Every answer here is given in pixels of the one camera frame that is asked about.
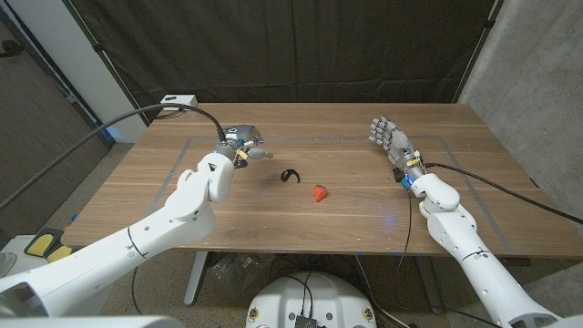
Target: red strawberry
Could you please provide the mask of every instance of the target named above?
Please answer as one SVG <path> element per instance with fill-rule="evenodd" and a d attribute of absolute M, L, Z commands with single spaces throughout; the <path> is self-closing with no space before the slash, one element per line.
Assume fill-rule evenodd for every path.
<path fill-rule="evenodd" d="M 322 200 L 322 198 L 326 197 L 326 194 L 328 193 L 328 191 L 326 190 L 326 187 L 321 186 L 321 185 L 316 185 L 316 187 L 313 188 L 313 197 L 316 199 L 316 202 Z"/>

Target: black backdrop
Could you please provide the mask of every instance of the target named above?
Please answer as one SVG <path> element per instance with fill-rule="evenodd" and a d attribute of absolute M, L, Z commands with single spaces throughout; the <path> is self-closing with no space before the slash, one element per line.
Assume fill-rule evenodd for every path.
<path fill-rule="evenodd" d="M 494 0 L 73 0 L 141 106 L 451 102 Z"/>

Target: wire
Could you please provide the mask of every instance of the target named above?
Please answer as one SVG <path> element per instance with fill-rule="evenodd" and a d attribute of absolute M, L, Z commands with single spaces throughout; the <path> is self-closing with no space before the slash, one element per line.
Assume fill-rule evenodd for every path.
<path fill-rule="evenodd" d="M 499 325 L 497 325 L 495 323 L 491 323 L 488 320 L 482 319 L 480 317 L 476 317 L 475 315 L 472 315 L 470 313 L 461 312 L 461 311 L 458 311 L 458 310 L 455 310 L 455 309 L 451 309 L 451 308 L 448 308 L 448 307 L 444 307 L 444 306 L 442 306 L 441 308 L 443 308 L 444 310 L 449 311 L 449 312 L 453 312 L 453 313 L 465 315 L 466 317 L 470 317 L 470 318 L 472 318 L 474 320 L 478 320 L 479 322 L 489 324 L 489 325 L 491 325 L 493 327 L 496 327 L 496 328 L 502 328 L 501 326 L 499 326 Z"/>
<path fill-rule="evenodd" d="M 284 277 L 290 278 L 290 279 L 294 279 L 296 282 L 299 282 L 303 285 L 303 298 L 305 300 L 306 294 L 305 294 L 305 290 L 308 290 L 308 293 L 310 294 L 310 318 L 312 318 L 312 306 L 313 306 L 313 298 L 312 298 L 312 291 L 310 290 L 310 287 L 308 287 L 308 285 L 306 284 L 306 282 L 308 281 L 308 278 L 306 278 L 306 282 L 303 282 L 301 280 L 299 280 L 298 278 L 295 277 L 291 277 L 290 275 L 284 275 Z M 301 316 L 303 316 L 303 303 L 302 303 L 302 313 L 300 314 Z"/>
<path fill-rule="evenodd" d="M 131 277 L 131 300 L 134 302 L 134 306 L 136 307 L 138 313 L 144 315 L 144 313 L 142 313 L 142 311 L 138 308 L 138 304 L 136 303 L 136 294 L 134 293 L 136 287 L 136 273 L 138 273 L 138 267 L 134 269 L 134 274 Z"/>
<path fill-rule="evenodd" d="M 146 106 L 144 108 L 132 110 L 132 111 L 129 111 L 128 113 L 124 113 L 116 118 L 109 120 L 108 122 L 106 122 L 102 126 L 100 126 L 99 128 L 96 128 L 93 131 L 89 132 L 86 136 L 84 136 L 82 139 L 80 139 L 75 145 L 71 146 L 69 149 L 65 150 L 61 155 L 59 155 L 56 159 L 53 159 L 53 161 L 46 164 L 46 166 L 44 168 L 42 168 L 40 171 L 38 171 L 38 173 L 36 173 L 32 178 L 30 178 L 29 181 L 25 182 L 25 184 L 23 184 L 18 190 L 16 190 L 12 195 L 10 195 L 8 198 L 6 198 L 0 204 L 0 210 L 3 210 L 6 206 L 8 206 L 8 204 L 10 204 L 12 201 L 14 201 L 16 199 L 16 197 L 20 196 L 25 190 L 27 190 L 30 186 L 32 186 L 33 183 L 35 183 L 39 179 L 41 179 L 49 170 L 51 170 L 53 167 L 55 167 L 56 164 L 60 163 L 61 160 L 63 160 L 67 156 L 69 156 L 73 151 L 75 151 L 76 149 L 81 147 L 88 140 L 93 138 L 95 135 L 99 134 L 104 129 L 111 127 L 112 125 L 118 123 L 120 120 L 132 117 L 132 116 L 140 114 L 140 113 L 144 113 L 144 112 L 152 111 L 152 110 L 158 110 L 158 109 L 162 109 L 162 108 L 186 108 L 186 109 L 190 109 L 192 111 L 195 111 L 195 112 L 201 114 L 202 116 L 210 119 L 212 121 L 212 123 L 214 123 L 215 127 L 217 128 L 219 140 L 221 142 L 227 141 L 225 138 L 225 133 L 222 130 L 222 127 L 220 126 L 217 119 L 215 119 L 211 114 L 207 113 L 206 111 L 204 111 L 200 108 L 195 108 L 193 106 L 183 105 L 183 104 L 156 104 L 156 105 L 150 105 L 150 106 Z"/>
<path fill-rule="evenodd" d="M 399 323 L 402 327 L 405 328 L 410 328 L 407 324 L 403 323 L 402 321 L 400 321 L 399 319 L 395 318 L 394 316 L 392 316 L 389 312 L 385 311 L 381 305 L 379 305 L 379 303 L 374 299 L 374 295 L 373 292 L 371 290 L 371 284 L 368 282 L 368 278 L 366 277 L 366 273 L 364 272 L 364 268 L 363 265 L 361 264 L 361 261 L 358 259 L 358 255 L 354 255 L 354 258 L 356 258 L 356 262 L 358 263 L 358 266 L 361 268 L 361 273 L 363 274 L 364 277 L 364 282 L 366 282 L 366 287 L 368 287 L 368 290 L 371 294 L 371 299 L 373 300 L 374 305 L 377 307 L 377 309 L 383 313 L 384 315 L 386 315 L 388 318 L 392 319 L 393 321 L 395 321 L 396 323 Z"/>
<path fill-rule="evenodd" d="M 413 223 L 413 204 L 411 201 L 411 192 L 407 191 L 407 195 L 409 195 L 409 231 L 407 232 L 407 241 L 404 243 L 403 253 L 401 254 L 401 259 L 399 260 L 399 264 L 397 264 L 397 271 L 394 277 L 394 284 L 393 284 L 393 297 L 396 301 L 397 305 L 404 310 L 421 310 L 426 309 L 425 306 L 418 306 L 418 307 L 409 307 L 404 306 L 399 302 L 399 297 L 397 296 L 397 285 L 399 284 L 399 271 L 401 270 L 401 264 L 403 263 L 404 256 L 407 252 L 407 246 L 409 246 L 409 238 L 411 238 L 411 226 Z"/>
<path fill-rule="evenodd" d="M 306 287 L 308 287 L 308 279 L 310 279 L 310 276 L 312 275 L 312 271 L 310 271 L 310 273 L 308 273 L 308 276 L 306 277 L 306 281 L 303 283 L 303 299 L 302 299 L 302 315 L 303 315 L 303 305 L 306 302 Z M 313 303 L 312 303 L 312 297 L 310 298 L 310 316 L 309 318 L 312 318 L 312 308 L 313 308 Z"/>
<path fill-rule="evenodd" d="M 439 163 L 425 163 L 425 166 L 427 168 L 438 167 L 438 168 L 450 169 L 450 170 L 454 170 L 456 172 L 465 174 L 466 176 L 472 177 L 474 179 L 479 179 L 480 181 L 482 181 L 482 182 L 484 182 L 486 184 L 489 184 L 490 186 L 492 186 L 492 187 L 494 187 L 494 188 L 496 188 L 498 190 L 502 190 L 503 192 L 505 192 L 505 193 L 507 193 L 509 195 L 512 195 L 512 196 L 514 196 L 514 197 L 516 197 L 516 198 L 518 198 L 520 200 L 523 200 L 523 201 L 526 201 L 528 203 L 531 203 L 531 204 L 533 204 L 535 206 L 538 206 L 539 208 L 541 208 L 543 210 L 548 210 L 551 213 L 555 213 L 557 215 L 560 215 L 563 218 L 567 218 L 567 219 L 572 220 L 572 221 L 574 221 L 574 222 L 576 222 L 578 224 L 583 224 L 583 220 L 580 219 L 580 218 L 574 217 L 574 216 L 572 216 L 570 214 L 566 214 L 565 212 L 562 212 L 560 210 L 555 210 L 555 209 L 553 209 L 551 207 L 548 207 L 547 205 L 544 205 L 544 204 L 539 203 L 538 201 L 534 201 L 532 199 L 526 198 L 526 197 L 524 197 L 522 195 L 519 195 L 519 194 L 515 193 L 512 190 L 508 190 L 508 189 L 506 189 L 506 188 L 504 188 L 502 186 L 499 186 L 499 185 L 495 184 L 494 182 L 492 182 L 492 181 L 490 181 L 488 179 L 485 179 L 485 178 L 482 178 L 480 176 L 477 176 L 474 173 L 470 173 L 470 172 L 465 171 L 465 170 L 462 170 L 462 169 L 454 168 L 454 167 L 451 167 L 449 165 L 439 164 Z"/>

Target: white device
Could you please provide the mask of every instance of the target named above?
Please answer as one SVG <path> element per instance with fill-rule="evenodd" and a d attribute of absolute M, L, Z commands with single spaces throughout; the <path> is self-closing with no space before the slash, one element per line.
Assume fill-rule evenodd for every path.
<path fill-rule="evenodd" d="M 194 95 L 166 95 L 162 98 L 160 104 L 184 104 L 196 107 L 199 104 L 199 101 Z M 179 108 L 171 107 L 162 110 L 176 111 L 179 110 Z"/>
<path fill-rule="evenodd" d="M 350 283 L 321 272 L 300 272 L 292 277 L 305 282 L 312 298 L 301 282 L 281 277 L 251 301 L 245 327 L 376 328 L 371 303 Z"/>

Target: wooden table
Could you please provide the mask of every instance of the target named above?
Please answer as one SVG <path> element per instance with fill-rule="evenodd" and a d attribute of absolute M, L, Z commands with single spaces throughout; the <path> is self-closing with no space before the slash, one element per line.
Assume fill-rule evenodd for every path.
<path fill-rule="evenodd" d="M 367 140 L 386 114 L 412 139 L 425 162 L 457 166 L 552 205 L 496 137 L 464 105 L 200 104 L 226 128 L 255 125 L 273 159 L 235 171 L 230 199 L 213 204 L 217 227 L 185 247 L 198 251 L 393 254 L 403 251 L 409 221 L 406 191 L 391 162 Z M 215 144 L 204 117 L 157 120 L 65 230 L 80 247 L 158 209 L 184 169 L 196 169 Z M 294 178 L 281 182 L 286 169 Z M 565 219 L 446 169 L 430 169 L 455 187 L 478 233 L 501 256 L 580 257 L 583 240 Z M 315 202 L 312 188 L 328 196 Z M 440 255 L 414 200 L 408 254 Z"/>

